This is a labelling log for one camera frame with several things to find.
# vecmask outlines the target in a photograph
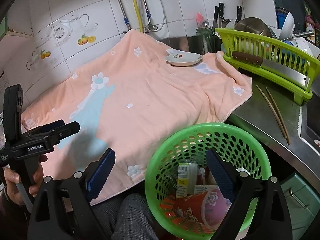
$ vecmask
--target yellow gas hose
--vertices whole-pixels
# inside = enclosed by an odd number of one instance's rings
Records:
[[[137,18],[138,18],[138,21],[139,21],[139,30],[141,32],[143,32],[143,23],[142,23],[139,7],[138,7],[138,4],[137,4],[137,0],[133,0],[133,5],[134,5],[134,9],[136,11]]]

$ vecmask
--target person's leg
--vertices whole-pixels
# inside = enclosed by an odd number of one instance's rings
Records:
[[[128,195],[119,210],[112,240],[158,240],[154,231],[157,222],[147,200],[134,193]]]
[[[117,215],[124,199],[122,194],[92,206],[92,211],[108,239],[115,231]]]

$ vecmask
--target pink brush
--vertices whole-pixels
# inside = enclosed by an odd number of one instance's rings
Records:
[[[202,13],[197,13],[196,14],[196,21],[197,21],[197,25],[199,26],[200,22],[202,22],[204,20],[204,17],[202,15]]]

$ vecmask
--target pink towel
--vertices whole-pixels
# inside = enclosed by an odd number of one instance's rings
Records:
[[[22,115],[27,130],[63,119],[80,132],[47,154],[44,175],[70,177],[110,147],[116,164],[97,204],[144,179],[161,143],[196,123],[224,122],[252,95],[251,78],[222,55],[207,53],[192,67],[174,67],[175,50],[136,30],[103,56],[42,94]]]

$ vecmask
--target small dish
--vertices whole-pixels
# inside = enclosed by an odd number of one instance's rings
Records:
[[[166,61],[177,67],[188,67],[197,64],[202,59],[200,54],[180,51],[166,57]]]

